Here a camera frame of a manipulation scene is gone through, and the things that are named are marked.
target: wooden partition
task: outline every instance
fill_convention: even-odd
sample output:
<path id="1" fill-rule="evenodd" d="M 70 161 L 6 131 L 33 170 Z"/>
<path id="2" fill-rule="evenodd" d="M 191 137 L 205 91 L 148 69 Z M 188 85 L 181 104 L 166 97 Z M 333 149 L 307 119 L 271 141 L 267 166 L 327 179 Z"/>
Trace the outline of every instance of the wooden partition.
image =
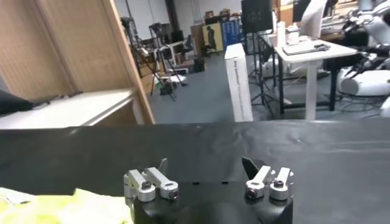
<path id="1" fill-rule="evenodd" d="M 113 0 L 0 0 L 0 21 L 0 74 L 12 93 L 136 87 L 154 124 Z"/>
<path id="2" fill-rule="evenodd" d="M 0 74 L 17 96 L 35 99 L 73 91 L 30 0 L 0 0 Z"/>

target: white cardboard box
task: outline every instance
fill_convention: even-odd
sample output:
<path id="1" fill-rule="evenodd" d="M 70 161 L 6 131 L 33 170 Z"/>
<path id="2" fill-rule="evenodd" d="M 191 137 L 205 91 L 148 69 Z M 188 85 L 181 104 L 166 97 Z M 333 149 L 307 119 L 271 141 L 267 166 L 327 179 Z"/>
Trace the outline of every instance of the white cardboard box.
<path id="1" fill-rule="evenodd" d="M 235 121 L 253 121 L 243 45 L 233 44 L 228 46 L 225 53 L 225 62 Z"/>

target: black table surface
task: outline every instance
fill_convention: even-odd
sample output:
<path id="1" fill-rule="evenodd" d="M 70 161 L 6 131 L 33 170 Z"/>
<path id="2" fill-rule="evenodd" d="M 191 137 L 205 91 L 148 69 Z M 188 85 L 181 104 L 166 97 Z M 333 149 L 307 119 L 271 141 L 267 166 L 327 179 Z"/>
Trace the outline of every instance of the black table surface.
<path id="1" fill-rule="evenodd" d="M 295 173 L 294 223 L 389 223 L 390 119 L 0 131 L 0 186 L 123 196 L 129 169 L 169 159 L 176 181 L 246 180 L 241 157 Z"/>

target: white table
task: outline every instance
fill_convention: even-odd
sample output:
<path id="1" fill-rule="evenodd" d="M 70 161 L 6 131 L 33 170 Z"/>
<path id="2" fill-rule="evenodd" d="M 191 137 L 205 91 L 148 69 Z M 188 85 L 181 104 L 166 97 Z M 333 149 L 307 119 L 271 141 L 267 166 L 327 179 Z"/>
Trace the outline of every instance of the white table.
<path id="1" fill-rule="evenodd" d="M 160 49 L 154 49 L 154 58 L 157 59 L 157 52 L 158 51 L 163 51 L 163 50 L 167 50 L 168 48 L 171 50 L 171 54 L 172 54 L 172 60 L 173 60 L 173 67 L 176 67 L 177 66 L 177 63 L 176 63 L 176 58 L 175 58 L 175 47 L 176 46 L 179 46 L 181 44 L 184 44 L 184 41 L 179 41 L 179 42 L 175 42 L 175 43 L 172 43 L 172 44 L 167 44 L 165 46 L 162 46 L 160 47 Z M 159 63 L 157 63 L 157 70 L 159 71 L 160 70 L 160 65 Z"/>
<path id="2" fill-rule="evenodd" d="M 51 104 L 32 111 L 0 117 L 0 129 L 93 126 L 131 102 L 137 123 L 144 124 L 135 94 L 132 89 L 117 89 L 53 100 Z"/>
<path id="3" fill-rule="evenodd" d="M 317 103 L 317 63 L 319 60 L 355 55 L 357 50 L 333 44 L 327 41 L 317 40 L 319 43 L 330 46 L 327 51 L 319 51 L 306 54 L 286 55 L 281 47 L 275 47 L 279 57 L 287 63 L 307 62 L 307 86 L 306 86 L 306 120 L 316 119 Z"/>

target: yellow cloth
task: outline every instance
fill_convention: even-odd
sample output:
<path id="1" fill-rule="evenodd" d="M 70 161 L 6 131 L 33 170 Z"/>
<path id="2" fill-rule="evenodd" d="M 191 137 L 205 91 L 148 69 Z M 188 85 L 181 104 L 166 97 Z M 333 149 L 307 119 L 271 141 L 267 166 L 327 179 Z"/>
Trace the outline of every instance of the yellow cloth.
<path id="1" fill-rule="evenodd" d="M 76 189 L 73 196 L 34 196 L 11 205 L 2 195 L 0 223 L 132 223 L 123 197 L 110 197 Z"/>

